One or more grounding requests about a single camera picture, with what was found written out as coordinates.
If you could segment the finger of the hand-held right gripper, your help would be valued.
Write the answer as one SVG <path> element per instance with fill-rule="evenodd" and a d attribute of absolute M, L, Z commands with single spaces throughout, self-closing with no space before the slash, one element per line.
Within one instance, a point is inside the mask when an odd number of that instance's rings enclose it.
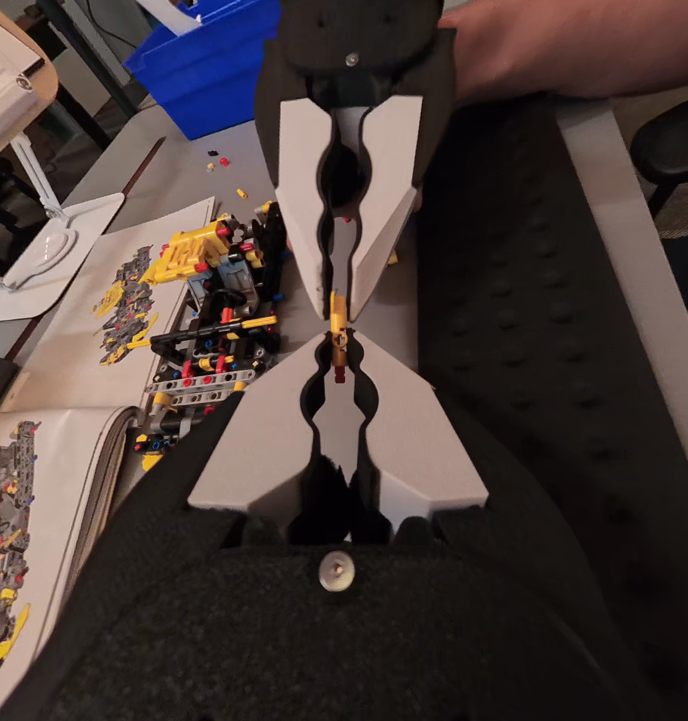
<path fill-rule="evenodd" d="M 328 320 L 333 218 L 321 172 L 334 139 L 333 119 L 307 97 L 286 100 L 279 130 L 277 200 L 303 287 L 316 315 Z"/>
<path fill-rule="evenodd" d="M 393 95 L 361 121 L 360 148 L 367 153 L 370 177 L 349 259 L 350 321 L 357 320 L 373 295 L 411 214 L 421 109 L 421 96 Z"/>

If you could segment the blue storage bin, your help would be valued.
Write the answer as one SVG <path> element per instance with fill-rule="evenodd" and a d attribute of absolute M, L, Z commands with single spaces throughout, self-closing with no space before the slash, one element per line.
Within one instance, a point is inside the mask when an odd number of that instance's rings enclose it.
<path fill-rule="evenodd" d="M 176 35 L 159 23 L 123 63 L 189 140 L 254 117 L 263 45 L 278 1 L 201 1 L 178 8 L 199 27 Z"/>

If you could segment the black chair seat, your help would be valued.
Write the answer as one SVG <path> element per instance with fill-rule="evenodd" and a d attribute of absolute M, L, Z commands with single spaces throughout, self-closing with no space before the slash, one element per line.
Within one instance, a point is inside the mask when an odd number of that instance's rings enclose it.
<path fill-rule="evenodd" d="M 688 183 L 688 100 L 640 128 L 630 157 L 640 176 L 655 186 L 647 202 L 655 219 L 677 187 Z"/>

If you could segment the lego instruction booklet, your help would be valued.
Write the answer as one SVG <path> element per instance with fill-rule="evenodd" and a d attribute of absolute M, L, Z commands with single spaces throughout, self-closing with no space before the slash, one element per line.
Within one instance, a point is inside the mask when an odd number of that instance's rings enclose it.
<path fill-rule="evenodd" d="M 109 514 L 181 281 L 142 276 L 213 197 L 96 241 L 0 411 L 0 707 L 40 654 Z"/>

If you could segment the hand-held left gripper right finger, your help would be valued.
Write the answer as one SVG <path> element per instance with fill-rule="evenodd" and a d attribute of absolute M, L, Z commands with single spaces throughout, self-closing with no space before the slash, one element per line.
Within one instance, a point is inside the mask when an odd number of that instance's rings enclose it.
<path fill-rule="evenodd" d="M 489 492 L 430 384 L 358 331 L 348 358 L 364 416 L 352 535 L 389 536 L 408 518 L 483 507 Z"/>

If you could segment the black dotted floor mat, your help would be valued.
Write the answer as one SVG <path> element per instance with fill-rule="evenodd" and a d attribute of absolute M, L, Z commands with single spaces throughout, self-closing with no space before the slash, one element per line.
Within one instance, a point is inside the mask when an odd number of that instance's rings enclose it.
<path fill-rule="evenodd" d="M 418 358 L 565 521 L 663 719 L 688 719 L 688 313 L 617 131 L 451 119 L 417 215 Z"/>

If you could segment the white paper strip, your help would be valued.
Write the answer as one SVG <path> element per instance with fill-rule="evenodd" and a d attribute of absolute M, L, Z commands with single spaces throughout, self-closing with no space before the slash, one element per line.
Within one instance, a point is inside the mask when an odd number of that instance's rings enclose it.
<path fill-rule="evenodd" d="M 171 33 L 180 37 L 201 27 L 196 17 L 191 17 L 170 1 L 136 1 Z"/>

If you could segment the printed instruction sheet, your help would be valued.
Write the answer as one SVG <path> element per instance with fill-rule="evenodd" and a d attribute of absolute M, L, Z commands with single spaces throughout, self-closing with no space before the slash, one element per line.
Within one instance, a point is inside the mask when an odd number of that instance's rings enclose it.
<path fill-rule="evenodd" d="M 30 77 L 43 66 L 44 59 L 16 38 L 0 39 L 0 135 L 38 100 Z"/>

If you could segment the lego car chassis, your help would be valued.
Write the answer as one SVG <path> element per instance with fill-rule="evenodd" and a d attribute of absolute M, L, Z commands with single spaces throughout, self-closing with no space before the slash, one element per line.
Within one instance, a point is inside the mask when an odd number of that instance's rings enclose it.
<path fill-rule="evenodd" d="M 186 326 L 161 335 L 141 329 L 124 346 L 149 349 L 158 359 L 145 388 L 148 425 L 133 447 L 144 472 L 276 365 L 286 240 L 279 204 L 267 201 L 247 223 L 226 213 L 173 235 L 142 276 L 151 289 L 182 282 L 192 310 Z"/>

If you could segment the white document stand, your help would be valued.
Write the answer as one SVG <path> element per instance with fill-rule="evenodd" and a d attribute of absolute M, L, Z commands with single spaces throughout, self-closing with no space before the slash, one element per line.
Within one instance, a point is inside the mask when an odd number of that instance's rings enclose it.
<path fill-rule="evenodd" d="M 68 208 L 61 205 L 24 133 L 54 102 L 59 90 L 57 73 L 44 51 L 0 11 L 0 39 L 8 35 L 41 56 L 44 66 L 30 77 L 38 100 L 0 135 L 0 152 L 6 146 L 14 150 L 47 222 L 12 268 L 0 272 L 0 322 L 32 319 L 49 311 L 124 202 L 123 193 L 114 193 Z"/>

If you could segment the person's right forearm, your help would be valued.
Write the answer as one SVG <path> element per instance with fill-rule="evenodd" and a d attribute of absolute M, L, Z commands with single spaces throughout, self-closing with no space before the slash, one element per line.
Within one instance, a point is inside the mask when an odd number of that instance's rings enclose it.
<path fill-rule="evenodd" d="M 587 2 L 567 91 L 604 98 L 688 85 L 688 1 Z"/>

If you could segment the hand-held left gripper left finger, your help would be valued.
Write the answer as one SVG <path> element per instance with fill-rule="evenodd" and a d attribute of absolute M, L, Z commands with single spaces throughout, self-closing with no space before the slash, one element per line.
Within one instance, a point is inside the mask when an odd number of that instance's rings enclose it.
<path fill-rule="evenodd" d="M 314 421 L 330 363 L 331 335 L 319 333 L 241 394 L 189 506 L 269 518 L 302 542 L 330 540 L 331 466 Z"/>

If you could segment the person's right hand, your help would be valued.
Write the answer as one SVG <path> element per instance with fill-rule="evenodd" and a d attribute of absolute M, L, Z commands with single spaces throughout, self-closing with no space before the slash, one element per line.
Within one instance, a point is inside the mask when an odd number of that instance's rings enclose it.
<path fill-rule="evenodd" d="M 445 12 L 439 28 L 456 32 L 456 103 L 582 93 L 575 47 L 582 8 L 569 1 L 477 1 Z"/>

